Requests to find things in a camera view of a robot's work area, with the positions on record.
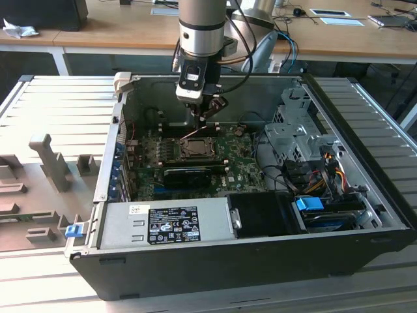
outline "white paper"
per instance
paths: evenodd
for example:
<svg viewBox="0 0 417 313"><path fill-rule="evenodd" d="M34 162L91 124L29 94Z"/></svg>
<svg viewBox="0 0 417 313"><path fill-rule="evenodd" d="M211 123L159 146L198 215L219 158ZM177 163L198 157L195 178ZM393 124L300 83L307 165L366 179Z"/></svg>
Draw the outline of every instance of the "white paper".
<svg viewBox="0 0 417 313"><path fill-rule="evenodd" d="M350 20L347 18L320 18L320 20L328 25L365 26L358 20Z"/></svg>
<svg viewBox="0 0 417 313"><path fill-rule="evenodd" d="M35 36L39 35L35 31L35 28L32 26L17 26L8 23L5 19L3 19L3 22L5 23L5 26L3 27L3 30L7 35L14 38L21 38L21 37L28 37L28 36Z"/></svg>

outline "white sticker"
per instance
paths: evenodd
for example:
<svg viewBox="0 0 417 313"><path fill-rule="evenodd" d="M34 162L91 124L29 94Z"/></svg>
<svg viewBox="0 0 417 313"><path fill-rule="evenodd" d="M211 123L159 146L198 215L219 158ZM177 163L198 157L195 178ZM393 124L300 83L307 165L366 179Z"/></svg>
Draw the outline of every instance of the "white sticker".
<svg viewBox="0 0 417 313"><path fill-rule="evenodd" d="M198 236L199 232L198 231L187 231L185 233L185 235L188 236L188 237Z"/></svg>
<svg viewBox="0 0 417 313"><path fill-rule="evenodd" d="M151 209L149 204L139 204L129 206L129 214L147 214Z"/></svg>

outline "motherboard chip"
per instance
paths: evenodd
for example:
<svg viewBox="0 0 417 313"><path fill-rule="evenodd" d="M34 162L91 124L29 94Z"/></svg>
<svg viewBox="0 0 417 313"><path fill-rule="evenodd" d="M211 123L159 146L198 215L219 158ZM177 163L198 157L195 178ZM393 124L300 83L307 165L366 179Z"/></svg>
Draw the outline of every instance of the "motherboard chip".
<svg viewBox="0 0 417 313"><path fill-rule="evenodd" d="M191 159L209 159L215 158L214 145L211 138L196 138L184 140L180 143L181 158L184 160Z"/></svg>

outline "desk leg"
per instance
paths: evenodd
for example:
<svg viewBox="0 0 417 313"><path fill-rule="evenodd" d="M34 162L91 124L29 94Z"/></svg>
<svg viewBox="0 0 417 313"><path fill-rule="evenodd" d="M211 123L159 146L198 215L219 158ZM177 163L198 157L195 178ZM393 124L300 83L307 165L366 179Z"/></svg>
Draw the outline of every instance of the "desk leg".
<svg viewBox="0 0 417 313"><path fill-rule="evenodd" d="M52 54L53 59L55 60L55 65L57 66L59 75L72 75L70 63L68 62L68 58L63 47L50 47L49 52Z"/></svg>
<svg viewBox="0 0 417 313"><path fill-rule="evenodd" d="M410 127L417 121L417 103L411 109L411 111L407 114L404 120L401 122L400 126L408 132Z"/></svg>

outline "blue plastic tab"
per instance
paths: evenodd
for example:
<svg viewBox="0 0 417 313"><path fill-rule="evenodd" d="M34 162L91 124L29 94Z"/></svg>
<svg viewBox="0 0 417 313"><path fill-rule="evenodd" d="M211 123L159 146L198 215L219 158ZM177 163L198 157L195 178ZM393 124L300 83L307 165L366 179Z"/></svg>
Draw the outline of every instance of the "blue plastic tab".
<svg viewBox="0 0 417 313"><path fill-rule="evenodd" d="M317 197L305 197L300 198L296 202L299 211L310 211L310 210L323 210L323 204L320 198Z"/></svg>
<svg viewBox="0 0 417 313"><path fill-rule="evenodd" d="M78 238L83 237L83 226L82 225L69 225L65 230L66 238Z"/></svg>

